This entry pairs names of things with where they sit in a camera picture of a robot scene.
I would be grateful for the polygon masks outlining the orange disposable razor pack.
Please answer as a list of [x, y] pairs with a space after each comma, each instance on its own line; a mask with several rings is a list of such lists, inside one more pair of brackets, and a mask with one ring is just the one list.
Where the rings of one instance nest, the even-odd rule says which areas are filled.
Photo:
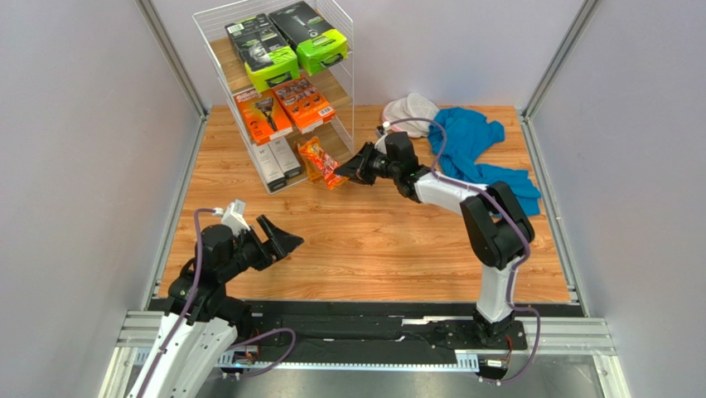
[[329, 153], [327, 153], [318, 137], [313, 137], [306, 142], [297, 144], [297, 151], [303, 159], [308, 159], [315, 165], [322, 174], [322, 179], [329, 190], [333, 190], [345, 183], [346, 177], [337, 176], [334, 171], [340, 165]]

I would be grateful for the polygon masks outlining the orange razor cartridge pack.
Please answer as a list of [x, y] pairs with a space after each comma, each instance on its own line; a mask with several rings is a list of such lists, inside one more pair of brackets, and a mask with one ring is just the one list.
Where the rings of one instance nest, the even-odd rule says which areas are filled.
[[334, 107], [307, 78], [274, 87], [273, 94], [301, 133], [310, 133], [336, 117]]

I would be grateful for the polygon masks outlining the orange Gillette Fusion razor box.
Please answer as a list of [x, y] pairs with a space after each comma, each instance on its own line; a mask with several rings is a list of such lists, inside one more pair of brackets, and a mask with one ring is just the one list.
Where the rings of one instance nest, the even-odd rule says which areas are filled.
[[293, 132], [293, 124], [272, 90], [243, 90], [234, 94], [234, 100], [249, 136], [258, 146]]

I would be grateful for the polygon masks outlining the black green razor box small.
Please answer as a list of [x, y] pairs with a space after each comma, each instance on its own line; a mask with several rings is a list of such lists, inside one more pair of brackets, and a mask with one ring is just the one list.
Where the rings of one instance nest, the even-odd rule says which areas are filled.
[[268, 14], [308, 75], [315, 75], [348, 58], [347, 38], [304, 1]]

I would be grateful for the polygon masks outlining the black green razor box large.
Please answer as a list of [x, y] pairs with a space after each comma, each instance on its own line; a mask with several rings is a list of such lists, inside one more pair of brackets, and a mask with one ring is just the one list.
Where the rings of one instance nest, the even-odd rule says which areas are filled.
[[225, 32], [258, 92], [301, 77], [297, 55], [267, 14], [229, 23]]

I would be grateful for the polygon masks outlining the orange clear razor blister pack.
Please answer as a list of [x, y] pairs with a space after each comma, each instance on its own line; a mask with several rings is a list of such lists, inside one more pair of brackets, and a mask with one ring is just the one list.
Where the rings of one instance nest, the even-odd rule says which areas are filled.
[[322, 174], [320, 170], [313, 165], [308, 159], [303, 159], [302, 160], [304, 164], [304, 168], [307, 174], [307, 179], [310, 182], [317, 182], [322, 179]]

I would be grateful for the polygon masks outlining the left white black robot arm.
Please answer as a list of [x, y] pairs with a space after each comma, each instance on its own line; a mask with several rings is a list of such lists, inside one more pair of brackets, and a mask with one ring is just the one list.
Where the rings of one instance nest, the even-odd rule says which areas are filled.
[[151, 350], [128, 393], [130, 397], [194, 397], [218, 359], [232, 347], [253, 345], [249, 303], [230, 297], [226, 285], [249, 269], [262, 271], [287, 258], [303, 238], [258, 217], [265, 240], [236, 211], [199, 208], [220, 222], [196, 226], [193, 258], [169, 287]]

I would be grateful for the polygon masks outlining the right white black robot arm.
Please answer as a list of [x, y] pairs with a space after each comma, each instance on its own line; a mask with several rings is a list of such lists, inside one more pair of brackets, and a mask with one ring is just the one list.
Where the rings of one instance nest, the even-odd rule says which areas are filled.
[[389, 179], [402, 197], [462, 216], [472, 250], [483, 265], [471, 332], [484, 346], [505, 340], [515, 319], [515, 272], [534, 239], [534, 228], [506, 183], [476, 185], [444, 176], [418, 160], [406, 133], [366, 143], [335, 174], [368, 186]]

